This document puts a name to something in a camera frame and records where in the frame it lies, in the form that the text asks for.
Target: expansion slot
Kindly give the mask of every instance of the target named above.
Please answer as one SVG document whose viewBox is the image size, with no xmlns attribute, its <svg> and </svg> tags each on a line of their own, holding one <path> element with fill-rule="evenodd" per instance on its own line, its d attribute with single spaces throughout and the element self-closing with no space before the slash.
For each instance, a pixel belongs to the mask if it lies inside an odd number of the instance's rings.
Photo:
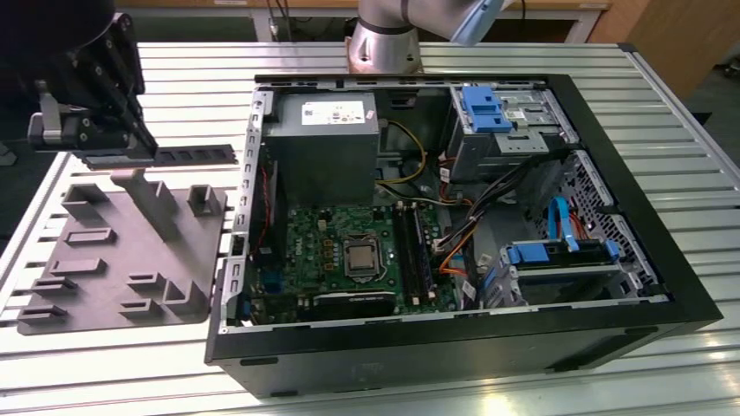
<svg viewBox="0 0 740 416">
<path fill-rule="evenodd" d="M 398 202 L 393 206 L 393 233 L 400 254 L 401 277 L 405 301 L 418 305 L 433 302 L 433 281 L 430 277 L 429 255 L 424 242 L 421 221 L 416 203 Z"/>
</svg>

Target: floor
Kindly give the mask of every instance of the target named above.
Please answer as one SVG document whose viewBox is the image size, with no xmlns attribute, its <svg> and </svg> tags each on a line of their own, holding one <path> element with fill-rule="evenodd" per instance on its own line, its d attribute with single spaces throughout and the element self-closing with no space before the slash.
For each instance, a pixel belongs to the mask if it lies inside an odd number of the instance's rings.
<svg viewBox="0 0 740 416">
<path fill-rule="evenodd" d="M 712 112 L 704 128 L 740 165 L 740 76 L 728 79 L 713 70 L 684 104 L 693 112 Z"/>
<path fill-rule="evenodd" d="M 242 19 L 217 19 L 217 22 L 209 22 L 213 19 L 140 17 L 136 19 L 137 37 L 142 42 L 254 40 L 252 26 L 244 24 Z M 298 25 L 293 40 L 336 40 L 341 39 L 344 31 L 344 19 L 316 19 Z M 728 79 L 721 70 L 714 70 L 685 105 L 692 112 L 712 112 L 705 128 L 732 160 L 740 164 L 740 76 Z M 0 140 L 18 157 L 13 166 L 0 166 L 0 253 L 53 159 L 53 154 L 34 153 L 25 143 L 26 120 L 25 113 L 10 112 L 0 106 Z"/>
</svg>

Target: power supply label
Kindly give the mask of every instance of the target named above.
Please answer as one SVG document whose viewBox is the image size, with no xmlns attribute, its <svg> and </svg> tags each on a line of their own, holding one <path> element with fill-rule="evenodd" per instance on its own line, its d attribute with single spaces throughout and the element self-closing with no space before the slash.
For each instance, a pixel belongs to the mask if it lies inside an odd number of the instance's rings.
<svg viewBox="0 0 740 416">
<path fill-rule="evenodd" d="M 309 101 L 300 107 L 304 126 L 362 124 L 365 111 L 361 101 Z"/>
</svg>

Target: metal worktable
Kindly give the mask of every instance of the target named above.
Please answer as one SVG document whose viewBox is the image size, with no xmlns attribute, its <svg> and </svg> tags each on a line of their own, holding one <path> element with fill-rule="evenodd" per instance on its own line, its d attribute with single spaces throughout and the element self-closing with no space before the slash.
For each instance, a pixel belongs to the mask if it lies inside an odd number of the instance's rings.
<svg viewBox="0 0 740 416">
<path fill-rule="evenodd" d="M 230 143 L 244 133 L 258 73 L 342 73 L 344 45 L 141 45 L 152 134 L 164 146 Z M 54 414 L 730 414 L 740 404 L 738 171 L 638 54 L 613 45 L 422 45 L 428 73 L 565 73 L 616 144 L 725 319 L 658 341 L 600 368 L 554 376 L 256 400 L 204 359 L 206 323 L 24 337 L 14 317 L 58 236 L 66 187 L 96 182 L 58 155 L 0 260 L 0 412 Z M 170 189 L 238 182 L 236 166 L 158 168 Z M 230 228 L 226 218 L 224 229 Z M 221 252 L 228 248 L 228 233 Z"/>
</svg>

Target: motherboard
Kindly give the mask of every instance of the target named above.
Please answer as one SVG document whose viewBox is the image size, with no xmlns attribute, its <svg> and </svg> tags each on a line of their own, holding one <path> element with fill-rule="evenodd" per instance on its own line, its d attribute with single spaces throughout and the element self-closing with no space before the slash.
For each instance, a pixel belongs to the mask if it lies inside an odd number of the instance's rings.
<svg viewBox="0 0 740 416">
<path fill-rule="evenodd" d="M 454 310 L 453 283 L 430 268 L 440 234 L 433 205 L 289 210 L 285 264 L 261 273 L 265 294 L 253 302 L 265 313 L 252 315 L 289 323 L 316 313 L 341 318 L 352 304 L 346 315 L 358 317 Z"/>
</svg>

